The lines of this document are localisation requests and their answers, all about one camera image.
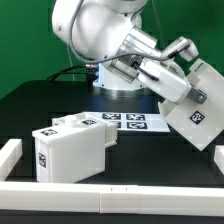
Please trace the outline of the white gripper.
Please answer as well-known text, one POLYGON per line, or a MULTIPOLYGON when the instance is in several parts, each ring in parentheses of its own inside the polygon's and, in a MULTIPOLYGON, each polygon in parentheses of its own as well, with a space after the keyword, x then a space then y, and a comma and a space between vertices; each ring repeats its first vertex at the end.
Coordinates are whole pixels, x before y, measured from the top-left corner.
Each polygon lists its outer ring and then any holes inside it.
POLYGON ((180 55, 186 61, 198 55, 195 44, 188 38, 179 37, 161 52, 162 62, 144 58, 137 67, 137 79, 149 89, 175 104, 180 104, 186 97, 196 103, 204 103, 207 95, 191 85, 185 74, 172 70, 174 57, 180 55))

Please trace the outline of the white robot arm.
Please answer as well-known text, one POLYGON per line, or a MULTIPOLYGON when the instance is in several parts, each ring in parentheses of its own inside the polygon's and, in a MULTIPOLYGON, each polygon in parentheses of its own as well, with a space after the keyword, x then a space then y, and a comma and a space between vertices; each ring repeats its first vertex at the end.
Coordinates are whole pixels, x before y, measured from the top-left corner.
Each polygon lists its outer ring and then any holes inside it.
POLYGON ((56 0, 52 28, 77 59, 100 66, 98 88, 129 93, 149 88, 176 104, 186 98, 204 103, 206 94, 174 62, 177 55, 194 59, 196 46, 180 37, 157 50, 156 40, 141 30, 140 12, 147 1, 56 0))

